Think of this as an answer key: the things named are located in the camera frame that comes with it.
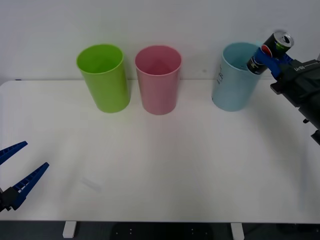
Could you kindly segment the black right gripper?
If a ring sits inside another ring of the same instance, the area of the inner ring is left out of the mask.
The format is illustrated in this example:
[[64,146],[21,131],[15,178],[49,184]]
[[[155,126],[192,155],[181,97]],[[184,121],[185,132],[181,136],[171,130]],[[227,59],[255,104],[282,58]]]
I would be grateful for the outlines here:
[[255,60],[266,66],[276,82],[270,88],[283,95],[292,105],[300,107],[308,103],[311,97],[320,93],[320,62],[310,60],[299,62],[288,54],[270,57],[260,48],[255,53]]

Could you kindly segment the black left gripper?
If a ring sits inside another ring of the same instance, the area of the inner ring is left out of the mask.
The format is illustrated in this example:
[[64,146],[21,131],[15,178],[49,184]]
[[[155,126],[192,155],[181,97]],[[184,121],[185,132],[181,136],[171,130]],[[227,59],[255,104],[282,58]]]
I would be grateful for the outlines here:
[[[0,150],[0,165],[27,145],[26,141],[22,141]],[[45,162],[14,186],[9,187],[5,191],[0,188],[0,212],[4,209],[7,211],[11,209],[17,210],[49,166],[49,163]]]

